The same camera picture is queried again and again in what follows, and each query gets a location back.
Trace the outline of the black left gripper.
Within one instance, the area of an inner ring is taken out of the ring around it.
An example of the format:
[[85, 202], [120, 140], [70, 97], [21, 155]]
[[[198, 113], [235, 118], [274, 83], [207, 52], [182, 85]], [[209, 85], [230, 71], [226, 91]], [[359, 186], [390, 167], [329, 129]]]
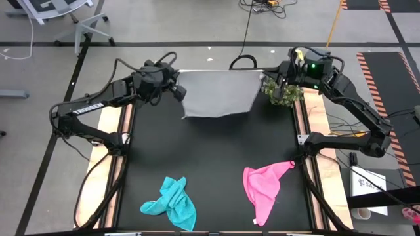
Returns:
[[162, 82], [158, 83], [154, 95], [165, 91], [170, 91], [174, 95], [180, 95], [180, 87], [177, 85], [179, 82], [177, 76], [180, 74], [180, 71], [175, 70], [169, 64], [154, 64], [154, 66], [157, 67], [157, 74], [163, 79]]

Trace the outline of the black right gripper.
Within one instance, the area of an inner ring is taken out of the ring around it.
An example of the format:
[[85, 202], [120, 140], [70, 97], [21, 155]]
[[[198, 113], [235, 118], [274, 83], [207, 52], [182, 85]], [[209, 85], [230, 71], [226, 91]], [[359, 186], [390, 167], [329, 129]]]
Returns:
[[303, 71], [296, 63], [289, 60], [282, 61], [279, 67], [263, 68], [262, 70], [265, 76], [278, 79], [279, 86], [297, 85], [302, 87], [304, 85]]

